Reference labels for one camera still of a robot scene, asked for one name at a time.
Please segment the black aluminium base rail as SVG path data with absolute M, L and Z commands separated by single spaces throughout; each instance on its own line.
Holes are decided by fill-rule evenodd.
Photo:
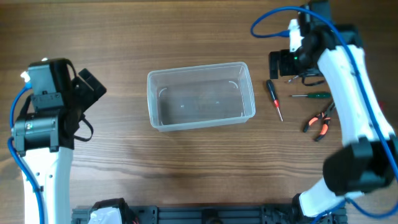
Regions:
M 245 223 L 282 224 L 295 223 L 292 216 L 298 214 L 289 204 L 265 204 L 261 206 L 231 207 L 156 207 L 131 206 L 130 209 L 142 224 L 202 224 Z

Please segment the red handled pliers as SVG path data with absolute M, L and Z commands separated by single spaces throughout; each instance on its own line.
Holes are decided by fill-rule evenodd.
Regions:
M 379 107 L 380 107 L 381 110 L 384 109 L 384 104 L 383 104 L 383 102 L 379 101 L 379 102 L 378 102 L 378 105 L 379 105 Z

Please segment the clear plastic container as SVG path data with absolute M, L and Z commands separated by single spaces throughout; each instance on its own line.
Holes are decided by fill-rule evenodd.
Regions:
M 147 104 L 150 124 L 160 132 L 245 123 L 256 114 L 244 62 L 151 71 Z

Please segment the silver L-shaped socket wrench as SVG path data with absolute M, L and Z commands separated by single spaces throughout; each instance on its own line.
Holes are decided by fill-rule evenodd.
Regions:
M 294 76 L 293 78 L 289 79 L 289 80 L 287 81 L 287 83 L 288 83 L 288 84 L 291 84 L 291 83 L 293 83 L 294 81 L 296 81 L 296 80 L 299 79 L 299 78 L 300 78 L 300 76 L 299 76 L 299 75 L 296 75 L 296 76 Z

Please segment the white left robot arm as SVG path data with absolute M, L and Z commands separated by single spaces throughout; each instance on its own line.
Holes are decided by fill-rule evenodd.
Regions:
M 87 69 L 76 72 L 66 58 L 31 63 L 21 75 L 25 84 L 9 115 L 7 146 L 22 171 L 26 223 L 70 223 L 70 171 L 75 133 L 90 130 L 85 111 L 106 88 Z

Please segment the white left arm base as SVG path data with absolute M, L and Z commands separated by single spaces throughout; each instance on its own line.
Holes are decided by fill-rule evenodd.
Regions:
M 88 224 L 137 224 L 135 213 L 123 198 L 96 202 Z

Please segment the black red screwdriver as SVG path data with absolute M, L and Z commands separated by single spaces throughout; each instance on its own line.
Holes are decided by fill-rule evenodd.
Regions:
M 277 94 L 276 94 L 275 86 L 274 86 L 274 84 L 273 84 L 271 79 L 266 81 L 266 87 L 267 87 L 267 89 L 268 89 L 268 91 L 270 93 L 271 100 L 272 100 L 272 102 L 273 102 L 273 104 L 274 104 L 274 106 L 275 106 L 275 108 L 276 108 L 276 110 L 278 112 L 280 120 L 284 121 L 283 117 L 282 117 L 282 113 L 280 112 L 279 100 L 278 100 L 278 97 L 277 97 Z

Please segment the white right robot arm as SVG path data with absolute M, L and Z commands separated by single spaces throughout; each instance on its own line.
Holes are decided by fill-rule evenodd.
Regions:
M 280 68 L 325 78 L 342 132 L 343 147 L 325 160 L 322 178 L 294 200 L 295 221 L 317 222 L 397 179 L 397 136 L 369 81 L 357 28 L 333 23 L 327 1 L 310 1 L 294 11 L 298 18 L 280 33 L 290 40 Z

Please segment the green handled screwdriver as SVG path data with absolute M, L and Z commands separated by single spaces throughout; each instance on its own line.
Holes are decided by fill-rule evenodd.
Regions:
M 331 98 L 331 93 L 329 93 L 329 92 L 314 92 L 314 93 L 307 93 L 307 94 L 302 94 L 302 95 L 292 95 L 292 97 L 325 99 L 325 98 Z

